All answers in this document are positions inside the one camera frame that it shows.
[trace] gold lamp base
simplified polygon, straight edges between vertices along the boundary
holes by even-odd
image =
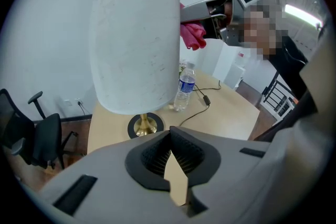
[[[144,136],[163,131],[163,121],[154,113],[146,113],[134,116],[128,124],[130,138]]]

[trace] ceiling light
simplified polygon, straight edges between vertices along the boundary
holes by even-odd
[[[318,20],[316,17],[312,16],[311,14],[304,12],[303,10],[299,8],[295,8],[291,5],[285,6],[285,12],[294,15],[301,20],[304,20],[308,24],[311,24],[312,26],[316,27],[317,24],[319,24],[321,27],[323,26],[323,22],[321,20]]]

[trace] wall baseboard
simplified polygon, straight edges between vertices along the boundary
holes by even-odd
[[[68,117],[62,118],[61,122],[69,122],[69,121],[84,121],[84,120],[91,120],[92,114],[90,115],[83,115],[83,116],[75,116],[75,117]]]

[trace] chair armrest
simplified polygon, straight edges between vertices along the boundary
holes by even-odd
[[[38,98],[42,96],[42,94],[43,94],[42,91],[36,93],[32,98],[29,99],[28,104],[35,102]]]
[[[20,154],[20,152],[23,150],[24,146],[26,143],[26,139],[24,137],[22,137],[20,140],[16,141],[13,145],[12,145],[12,155],[18,155]]]

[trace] pink cloth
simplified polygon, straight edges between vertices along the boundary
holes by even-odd
[[[198,22],[186,23],[180,25],[180,35],[188,49],[203,49],[206,41],[203,36],[206,34],[204,27]]]

